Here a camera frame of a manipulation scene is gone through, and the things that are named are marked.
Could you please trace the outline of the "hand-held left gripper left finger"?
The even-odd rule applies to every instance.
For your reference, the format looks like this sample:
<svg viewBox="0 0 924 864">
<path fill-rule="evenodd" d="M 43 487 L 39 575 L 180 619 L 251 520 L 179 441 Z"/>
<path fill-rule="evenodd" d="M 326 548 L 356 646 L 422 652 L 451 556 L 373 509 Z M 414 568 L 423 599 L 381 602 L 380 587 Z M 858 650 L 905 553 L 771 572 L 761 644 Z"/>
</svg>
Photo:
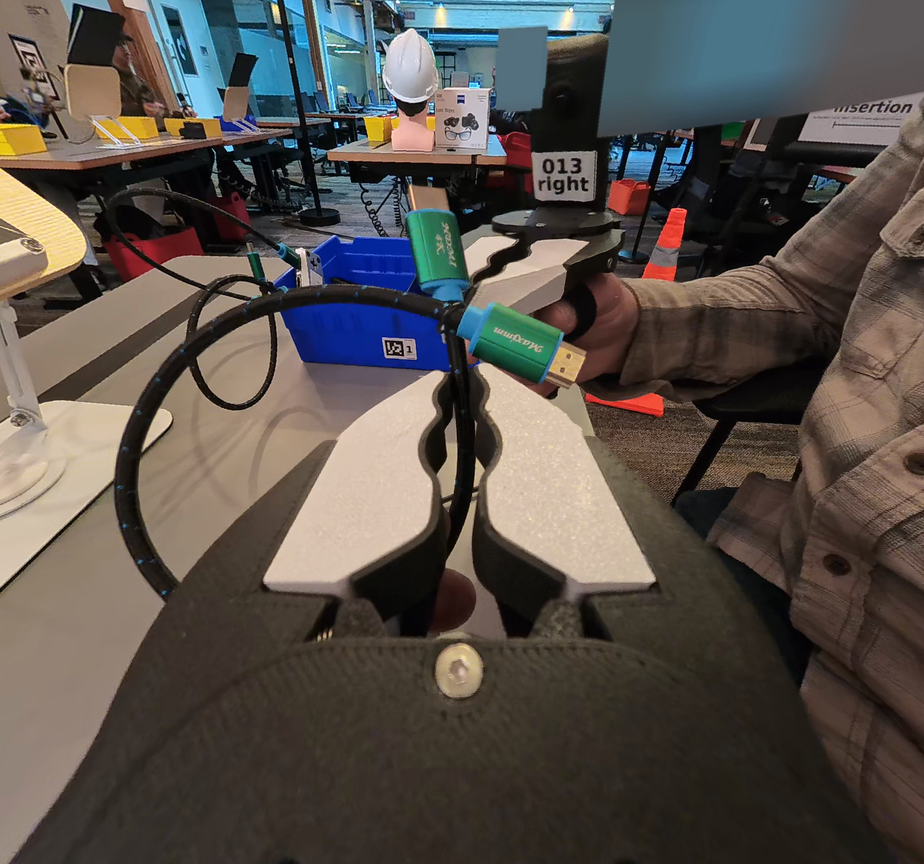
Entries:
<svg viewBox="0 0 924 864">
<path fill-rule="evenodd" d="M 370 601 L 383 619 L 428 600 L 445 568 L 437 472 L 452 408 L 433 371 L 340 434 L 268 569 L 275 593 Z"/>
</svg>

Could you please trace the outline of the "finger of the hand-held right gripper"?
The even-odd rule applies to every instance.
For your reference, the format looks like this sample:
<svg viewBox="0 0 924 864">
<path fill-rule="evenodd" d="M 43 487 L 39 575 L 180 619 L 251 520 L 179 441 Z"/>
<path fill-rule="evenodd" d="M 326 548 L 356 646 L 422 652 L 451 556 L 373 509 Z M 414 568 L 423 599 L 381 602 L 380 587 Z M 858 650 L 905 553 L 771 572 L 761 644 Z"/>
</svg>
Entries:
<svg viewBox="0 0 924 864">
<path fill-rule="evenodd" d="M 579 250 L 530 250 L 543 269 L 510 279 L 491 279 L 491 301 L 529 315 L 561 299 L 565 292 L 565 263 Z"/>
<path fill-rule="evenodd" d="M 479 237 L 464 249 L 464 255 L 470 282 L 510 279 L 543 269 L 522 238 Z"/>
</svg>

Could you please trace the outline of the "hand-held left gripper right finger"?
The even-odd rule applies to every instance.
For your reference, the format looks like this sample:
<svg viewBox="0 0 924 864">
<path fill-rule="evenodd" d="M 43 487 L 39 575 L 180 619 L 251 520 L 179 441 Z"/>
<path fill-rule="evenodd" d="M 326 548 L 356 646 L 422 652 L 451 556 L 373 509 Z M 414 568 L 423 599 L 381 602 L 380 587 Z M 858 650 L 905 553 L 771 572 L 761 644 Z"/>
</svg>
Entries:
<svg viewBox="0 0 924 864">
<path fill-rule="evenodd" d="M 652 566 L 590 447 L 566 411 L 490 364 L 472 373 L 483 468 L 473 568 L 509 631 L 554 601 L 646 593 Z"/>
</svg>

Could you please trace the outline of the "person's right forearm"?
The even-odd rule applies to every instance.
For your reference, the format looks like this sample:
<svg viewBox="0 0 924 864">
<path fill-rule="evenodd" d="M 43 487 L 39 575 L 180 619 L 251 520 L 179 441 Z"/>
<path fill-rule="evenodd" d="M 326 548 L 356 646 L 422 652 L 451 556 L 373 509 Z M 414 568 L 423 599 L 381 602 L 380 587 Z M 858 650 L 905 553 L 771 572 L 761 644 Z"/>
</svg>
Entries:
<svg viewBox="0 0 924 864">
<path fill-rule="evenodd" d="M 630 281 L 638 310 L 624 386 L 729 386 L 809 358 L 834 357 L 861 276 L 879 246 L 801 234 L 779 255 L 688 283 Z"/>
</svg>

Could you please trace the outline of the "person's right hand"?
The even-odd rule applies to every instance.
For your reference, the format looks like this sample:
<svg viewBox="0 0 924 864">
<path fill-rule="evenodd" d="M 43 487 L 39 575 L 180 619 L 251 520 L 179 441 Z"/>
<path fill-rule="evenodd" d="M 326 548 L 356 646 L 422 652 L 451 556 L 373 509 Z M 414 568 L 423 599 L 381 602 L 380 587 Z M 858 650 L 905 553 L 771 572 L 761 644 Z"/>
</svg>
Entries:
<svg viewBox="0 0 924 864">
<path fill-rule="evenodd" d="M 585 353 L 579 385 L 602 375 L 621 373 L 641 315 L 637 298 L 627 284 L 612 273 L 599 273 L 533 316 L 564 335 L 577 332 L 582 327 L 581 314 L 572 300 L 582 291 L 593 296 L 596 313 L 589 328 L 569 341 Z"/>
</svg>

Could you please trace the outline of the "orange bin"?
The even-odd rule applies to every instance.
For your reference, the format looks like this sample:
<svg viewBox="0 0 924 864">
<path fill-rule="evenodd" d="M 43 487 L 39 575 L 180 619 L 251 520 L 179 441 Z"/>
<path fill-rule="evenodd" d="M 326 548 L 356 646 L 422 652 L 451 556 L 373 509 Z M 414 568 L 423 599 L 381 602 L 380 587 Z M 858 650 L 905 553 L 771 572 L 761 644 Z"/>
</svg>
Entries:
<svg viewBox="0 0 924 864">
<path fill-rule="evenodd" d="M 620 216 L 642 216 L 652 187 L 644 180 L 621 178 L 609 184 L 607 208 Z"/>
</svg>

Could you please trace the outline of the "white printed box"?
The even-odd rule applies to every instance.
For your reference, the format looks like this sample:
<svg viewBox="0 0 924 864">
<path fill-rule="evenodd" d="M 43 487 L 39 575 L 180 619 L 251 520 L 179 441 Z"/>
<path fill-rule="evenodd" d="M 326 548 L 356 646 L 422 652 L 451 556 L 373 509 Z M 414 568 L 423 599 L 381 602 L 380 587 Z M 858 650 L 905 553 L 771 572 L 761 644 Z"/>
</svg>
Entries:
<svg viewBox="0 0 924 864">
<path fill-rule="evenodd" d="M 433 99 L 435 147 L 484 152 L 490 136 L 491 90 L 442 88 Z"/>
</svg>

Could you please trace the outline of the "orange traffic cone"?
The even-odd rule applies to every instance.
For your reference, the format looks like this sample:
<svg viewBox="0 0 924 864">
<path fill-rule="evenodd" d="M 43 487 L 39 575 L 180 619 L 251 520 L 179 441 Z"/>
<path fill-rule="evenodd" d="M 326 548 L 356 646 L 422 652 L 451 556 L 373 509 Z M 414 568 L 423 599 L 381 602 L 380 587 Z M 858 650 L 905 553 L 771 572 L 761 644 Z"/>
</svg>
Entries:
<svg viewBox="0 0 924 864">
<path fill-rule="evenodd" d="M 687 210 L 672 208 L 658 236 L 655 247 L 642 273 L 642 280 L 674 282 L 676 279 L 679 249 L 683 243 Z"/>
</svg>

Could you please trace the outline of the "orange floor marker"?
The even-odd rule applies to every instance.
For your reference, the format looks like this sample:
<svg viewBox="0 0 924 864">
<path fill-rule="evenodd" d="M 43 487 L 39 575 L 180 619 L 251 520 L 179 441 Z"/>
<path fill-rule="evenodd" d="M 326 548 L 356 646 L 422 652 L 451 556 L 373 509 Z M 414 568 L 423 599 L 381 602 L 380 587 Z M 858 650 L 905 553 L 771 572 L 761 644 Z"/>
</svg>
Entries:
<svg viewBox="0 0 924 864">
<path fill-rule="evenodd" d="M 621 410 L 632 411 L 638 414 L 653 416 L 655 418 L 664 417 L 664 398 L 655 393 L 643 394 L 641 396 L 632 396 L 628 399 L 622 400 L 611 400 L 595 396 L 589 392 L 585 392 L 584 398 L 588 404 L 594 404 L 606 408 L 619 408 Z"/>
</svg>

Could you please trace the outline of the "pink mannequin head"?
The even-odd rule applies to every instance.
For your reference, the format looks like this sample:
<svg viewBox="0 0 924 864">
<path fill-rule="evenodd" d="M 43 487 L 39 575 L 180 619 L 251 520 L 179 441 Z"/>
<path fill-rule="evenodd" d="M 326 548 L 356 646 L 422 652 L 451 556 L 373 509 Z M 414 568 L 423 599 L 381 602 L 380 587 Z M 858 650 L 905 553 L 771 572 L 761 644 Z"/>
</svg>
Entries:
<svg viewBox="0 0 924 864">
<path fill-rule="evenodd" d="M 398 125 L 393 126 L 391 146 L 394 152 L 432 153 L 435 132 L 428 125 L 430 100 L 408 102 L 395 98 Z"/>
</svg>

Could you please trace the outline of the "wooden desk black legs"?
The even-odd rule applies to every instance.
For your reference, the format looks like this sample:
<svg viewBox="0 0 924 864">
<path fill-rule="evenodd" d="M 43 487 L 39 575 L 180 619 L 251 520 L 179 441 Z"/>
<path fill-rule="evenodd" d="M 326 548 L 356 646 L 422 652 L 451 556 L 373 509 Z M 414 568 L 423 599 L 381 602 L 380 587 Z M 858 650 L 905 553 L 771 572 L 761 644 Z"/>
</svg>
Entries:
<svg viewBox="0 0 924 864">
<path fill-rule="evenodd" d="M 381 237 L 405 234 L 411 185 L 448 187 L 448 203 L 463 233 L 502 213 L 528 205 L 521 174 L 506 164 L 502 143 L 489 137 L 484 152 L 438 149 L 432 153 L 394 152 L 390 142 L 360 139 L 330 150 L 332 163 L 344 163 L 360 187 L 360 200 Z"/>
</svg>

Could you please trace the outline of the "white hard hat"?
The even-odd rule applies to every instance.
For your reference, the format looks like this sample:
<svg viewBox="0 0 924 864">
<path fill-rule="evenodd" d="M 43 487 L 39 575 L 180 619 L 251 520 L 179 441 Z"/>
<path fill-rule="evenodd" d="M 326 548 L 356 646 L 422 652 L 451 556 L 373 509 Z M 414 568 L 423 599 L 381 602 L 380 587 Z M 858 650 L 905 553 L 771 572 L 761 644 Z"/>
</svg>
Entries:
<svg viewBox="0 0 924 864">
<path fill-rule="evenodd" d="M 414 28 L 396 36 L 386 51 L 382 77 L 397 102 L 429 102 L 440 87 L 441 76 L 428 39 Z"/>
</svg>

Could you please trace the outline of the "black floor pole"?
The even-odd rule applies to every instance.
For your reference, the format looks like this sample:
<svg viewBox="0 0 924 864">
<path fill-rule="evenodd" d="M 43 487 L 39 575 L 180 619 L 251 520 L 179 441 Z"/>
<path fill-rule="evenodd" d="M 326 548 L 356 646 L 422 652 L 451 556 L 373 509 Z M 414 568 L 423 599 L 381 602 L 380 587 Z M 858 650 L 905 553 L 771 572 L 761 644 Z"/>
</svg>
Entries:
<svg viewBox="0 0 924 864">
<path fill-rule="evenodd" d="M 297 116 L 297 131 L 299 148 L 303 154 L 300 165 L 302 169 L 303 182 L 310 193 L 310 201 L 297 214 L 299 221 L 312 230 L 321 230 L 334 227 L 340 224 L 340 213 L 333 208 L 325 208 L 321 204 L 321 195 L 317 184 L 317 177 L 314 167 L 314 160 L 311 154 L 310 143 L 308 141 L 308 126 L 305 116 L 305 105 L 302 99 L 301 86 L 297 74 L 295 63 L 295 46 L 292 36 L 290 21 L 287 16 L 285 0 L 275 0 L 280 11 L 280 21 L 282 26 L 283 42 L 285 46 L 288 71 L 290 74 L 295 98 L 295 112 Z"/>
</svg>

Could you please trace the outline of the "red bin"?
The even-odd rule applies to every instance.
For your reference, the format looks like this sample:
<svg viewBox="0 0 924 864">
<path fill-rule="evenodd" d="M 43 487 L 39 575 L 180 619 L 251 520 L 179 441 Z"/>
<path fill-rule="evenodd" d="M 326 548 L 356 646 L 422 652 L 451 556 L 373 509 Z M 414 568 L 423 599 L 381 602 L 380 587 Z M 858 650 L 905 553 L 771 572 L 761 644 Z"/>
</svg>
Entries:
<svg viewBox="0 0 924 864">
<path fill-rule="evenodd" d="M 213 195 L 206 198 L 206 202 L 220 211 L 213 216 L 217 232 L 216 241 L 225 243 L 243 244 L 250 240 L 250 235 L 241 224 L 249 226 L 250 216 L 246 200 L 238 191 L 228 195 Z"/>
<path fill-rule="evenodd" d="M 199 236 L 191 227 L 168 229 L 165 235 L 146 239 L 128 233 L 127 238 L 146 257 L 161 265 L 179 257 L 205 255 Z M 124 282 L 132 281 L 153 269 L 151 264 L 128 250 L 114 236 L 104 241 L 103 247 Z"/>
</svg>

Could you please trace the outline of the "white sign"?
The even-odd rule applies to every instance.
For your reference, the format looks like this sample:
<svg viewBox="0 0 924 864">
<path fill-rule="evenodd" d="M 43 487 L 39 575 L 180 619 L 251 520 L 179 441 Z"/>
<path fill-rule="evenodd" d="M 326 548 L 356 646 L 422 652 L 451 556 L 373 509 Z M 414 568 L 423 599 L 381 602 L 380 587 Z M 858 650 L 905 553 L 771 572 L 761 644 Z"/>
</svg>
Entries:
<svg viewBox="0 0 924 864">
<path fill-rule="evenodd" d="M 799 142 L 888 146 L 922 103 L 923 93 L 883 98 L 808 114 Z"/>
</svg>

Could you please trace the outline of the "long wooden desk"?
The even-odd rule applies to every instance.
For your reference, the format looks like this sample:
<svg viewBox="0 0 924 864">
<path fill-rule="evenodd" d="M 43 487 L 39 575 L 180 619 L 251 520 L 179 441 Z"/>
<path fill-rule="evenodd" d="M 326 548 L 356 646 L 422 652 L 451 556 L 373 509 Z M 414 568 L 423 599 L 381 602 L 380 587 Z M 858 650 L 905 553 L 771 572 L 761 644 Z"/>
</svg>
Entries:
<svg viewBox="0 0 924 864">
<path fill-rule="evenodd" d="M 170 189 L 206 199 L 228 192 L 230 185 L 216 185 L 214 176 L 227 172 L 235 160 L 262 160 L 261 174 L 268 172 L 269 142 L 292 136 L 292 124 L 259 123 L 255 131 L 227 132 L 202 140 L 162 135 L 140 145 L 113 145 L 97 136 L 84 143 L 51 142 L 46 152 L 2 157 L 2 219 L 37 235 L 39 222 L 52 216 L 46 207 L 35 213 L 26 199 L 38 196 L 68 217 L 90 239 L 92 223 L 81 222 L 78 204 L 91 200 L 97 213 L 102 202 L 130 185 L 164 181 Z"/>
</svg>

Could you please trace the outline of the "small yellow bin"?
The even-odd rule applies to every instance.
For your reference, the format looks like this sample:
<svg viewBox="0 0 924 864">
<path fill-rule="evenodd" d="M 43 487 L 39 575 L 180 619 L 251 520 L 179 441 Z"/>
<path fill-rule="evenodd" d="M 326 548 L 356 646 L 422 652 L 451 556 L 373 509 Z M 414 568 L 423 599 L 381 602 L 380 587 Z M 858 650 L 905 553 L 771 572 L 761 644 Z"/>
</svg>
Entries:
<svg viewBox="0 0 924 864">
<path fill-rule="evenodd" d="M 97 116 L 90 121 L 97 137 L 108 145 L 138 145 L 161 135 L 157 120 L 146 116 Z"/>
</svg>

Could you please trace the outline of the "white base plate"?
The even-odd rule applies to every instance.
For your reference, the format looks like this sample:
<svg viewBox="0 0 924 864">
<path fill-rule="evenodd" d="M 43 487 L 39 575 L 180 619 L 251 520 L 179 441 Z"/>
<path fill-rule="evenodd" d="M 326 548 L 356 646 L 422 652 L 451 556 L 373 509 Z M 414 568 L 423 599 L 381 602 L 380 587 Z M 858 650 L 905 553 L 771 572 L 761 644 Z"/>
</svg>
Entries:
<svg viewBox="0 0 924 864">
<path fill-rule="evenodd" d="M 2 504 L 1 586 L 12 581 L 112 482 L 132 408 L 54 400 L 40 404 L 47 473 Z"/>
</svg>

